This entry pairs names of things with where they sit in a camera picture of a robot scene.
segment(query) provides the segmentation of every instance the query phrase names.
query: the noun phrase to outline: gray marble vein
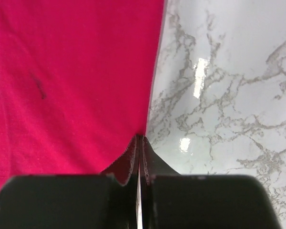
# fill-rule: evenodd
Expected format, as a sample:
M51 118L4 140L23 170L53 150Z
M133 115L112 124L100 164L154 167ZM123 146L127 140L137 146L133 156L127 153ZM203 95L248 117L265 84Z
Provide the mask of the gray marble vein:
M248 174L286 229L286 0L169 0L148 138L184 174Z

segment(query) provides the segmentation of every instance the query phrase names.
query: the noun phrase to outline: white marble countertop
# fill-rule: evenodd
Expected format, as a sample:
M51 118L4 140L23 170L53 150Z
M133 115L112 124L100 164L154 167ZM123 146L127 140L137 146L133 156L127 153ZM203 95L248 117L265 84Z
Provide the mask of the white marble countertop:
M183 174L249 174L286 229L286 0L169 0L148 138Z

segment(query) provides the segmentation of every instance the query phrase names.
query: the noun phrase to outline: black object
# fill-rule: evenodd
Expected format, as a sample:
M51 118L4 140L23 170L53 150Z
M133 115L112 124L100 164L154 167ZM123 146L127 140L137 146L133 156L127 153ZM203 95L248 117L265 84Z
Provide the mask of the black object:
M135 229L139 170L145 229L280 228L256 179L181 176L136 135L100 175L12 178L0 229Z

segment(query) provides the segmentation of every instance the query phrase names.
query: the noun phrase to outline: red cloth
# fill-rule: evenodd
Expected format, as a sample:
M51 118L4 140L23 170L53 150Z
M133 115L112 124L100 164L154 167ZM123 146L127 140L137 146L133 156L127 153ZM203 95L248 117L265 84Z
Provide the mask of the red cloth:
M163 0L0 0L0 187L91 174L144 134Z

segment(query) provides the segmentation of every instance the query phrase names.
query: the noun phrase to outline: dark stain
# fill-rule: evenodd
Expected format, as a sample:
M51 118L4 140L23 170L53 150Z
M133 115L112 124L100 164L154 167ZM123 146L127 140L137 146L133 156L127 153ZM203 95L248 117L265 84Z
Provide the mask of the dark stain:
M42 82L32 73L31 73L31 77L32 77L32 79L36 83L36 86L39 89L39 92L41 94L41 99L45 99L47 97L47 94L43 90Z

